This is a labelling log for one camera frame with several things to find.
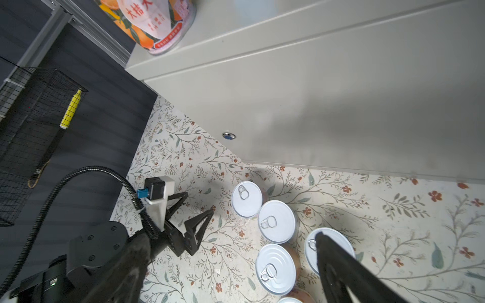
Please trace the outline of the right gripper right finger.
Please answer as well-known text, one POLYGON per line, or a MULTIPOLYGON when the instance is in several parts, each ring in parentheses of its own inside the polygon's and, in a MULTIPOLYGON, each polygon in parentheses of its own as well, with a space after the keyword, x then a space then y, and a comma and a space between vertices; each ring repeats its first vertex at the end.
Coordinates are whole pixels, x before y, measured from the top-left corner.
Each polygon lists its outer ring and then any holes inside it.
POLYGON ((350 294, 359 302, 405 302, 346 252, 338 255, 326 251, 326 242, 331 244, 331 239, 317 236, 318 268, 327 302, 352 302, 350 294))

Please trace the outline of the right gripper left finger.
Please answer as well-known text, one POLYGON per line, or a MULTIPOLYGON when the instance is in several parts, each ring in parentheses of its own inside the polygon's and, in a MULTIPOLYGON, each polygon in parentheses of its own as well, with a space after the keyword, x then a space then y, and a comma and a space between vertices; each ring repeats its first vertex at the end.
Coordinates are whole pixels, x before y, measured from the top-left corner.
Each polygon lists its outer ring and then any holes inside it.
POLYGON ((138 302, 151 261, 150 238, 137 234, 107 268, 95 274, 83 302, 138 302))

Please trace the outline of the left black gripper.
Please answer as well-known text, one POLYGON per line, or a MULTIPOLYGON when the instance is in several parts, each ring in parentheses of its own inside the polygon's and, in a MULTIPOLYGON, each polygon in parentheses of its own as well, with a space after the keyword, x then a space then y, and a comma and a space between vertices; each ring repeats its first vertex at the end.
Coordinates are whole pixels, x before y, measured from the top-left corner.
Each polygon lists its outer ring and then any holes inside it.
MULTIPOLYGON (((188 192, 176 193, 168 196, 167 201, 177 200, 165 213, 165 221, 169 221, 173 215, 179 210, 188 198, 188 192)), ((184 252, 188 252, 193 256, 199 249, 205 231, 212 220, 214 211, 207 210, 184 223, 186 232, 182 233, 172 223, 164 224, 164 231, 162 232, 167 242, 167 247, 177 256, 180 257, 184 252)))

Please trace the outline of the orange label plastic-lid can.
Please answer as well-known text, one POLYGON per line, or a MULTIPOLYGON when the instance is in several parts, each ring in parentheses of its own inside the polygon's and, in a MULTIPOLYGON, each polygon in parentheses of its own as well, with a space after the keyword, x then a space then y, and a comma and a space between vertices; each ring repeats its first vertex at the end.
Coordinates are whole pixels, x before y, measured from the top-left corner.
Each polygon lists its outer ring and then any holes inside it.
POLYGON ((164 54, 192 26, 196 7, 185 0, 100 0, 97 6, 152 55, 164 54))

